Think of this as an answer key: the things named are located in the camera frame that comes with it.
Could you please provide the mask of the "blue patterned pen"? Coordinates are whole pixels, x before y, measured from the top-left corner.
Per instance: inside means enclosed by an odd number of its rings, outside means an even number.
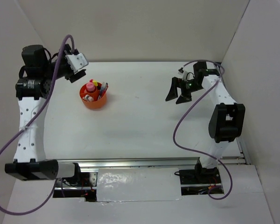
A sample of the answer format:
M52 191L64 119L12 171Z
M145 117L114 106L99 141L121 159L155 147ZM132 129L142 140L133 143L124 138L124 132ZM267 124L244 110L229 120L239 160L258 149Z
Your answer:
M98 100L102 98L102 96L104 95L104 93L106 92L107 89L108 89L108 83L103 82L101 84Z

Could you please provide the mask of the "red pen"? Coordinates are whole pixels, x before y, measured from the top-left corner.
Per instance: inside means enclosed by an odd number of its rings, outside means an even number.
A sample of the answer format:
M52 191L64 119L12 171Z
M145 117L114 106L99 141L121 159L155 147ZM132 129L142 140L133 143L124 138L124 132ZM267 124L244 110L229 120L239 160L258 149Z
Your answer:
M103 94L103 92L104 92L104 90L105 90L105 86L106 86L106 83L103 82L103 83L101 84L101 87L100 87L100 92L99 92L98 100L100 100L100 98L102 97L102 94Z

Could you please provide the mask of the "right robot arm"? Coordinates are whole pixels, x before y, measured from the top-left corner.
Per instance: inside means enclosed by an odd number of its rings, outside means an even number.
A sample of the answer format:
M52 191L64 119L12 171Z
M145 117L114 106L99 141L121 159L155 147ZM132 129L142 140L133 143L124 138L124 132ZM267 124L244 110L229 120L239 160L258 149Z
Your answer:
M213 143L207 152L203 152L195 165L194 177L199 183L206 182L217 172L219 159L228 145L242 133L245 106L237 103L222 82L225 73L221 63L213 62L214 68L207 67L206 60L191 61L193 72L184 67L178 70L181 78L173 77L166 101L175 99L176 104L192 100L192 93L205 90L214 105L214 111L208 124L209 136Z

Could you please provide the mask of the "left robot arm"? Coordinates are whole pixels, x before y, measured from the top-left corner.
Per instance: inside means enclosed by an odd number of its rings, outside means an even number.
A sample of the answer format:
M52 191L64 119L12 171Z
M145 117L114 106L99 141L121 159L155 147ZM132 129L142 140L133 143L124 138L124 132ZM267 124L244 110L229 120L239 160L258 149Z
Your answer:
M77 163L47 159L44 149L44 123L50 90L57 79L71 83L85 76L84 55L69 44L51 55L42 45L29 45L21 53L24 65L15 85L20 110L20 135L13 162L5 164L6 174L21 181L66 178L72 186L83 180Z

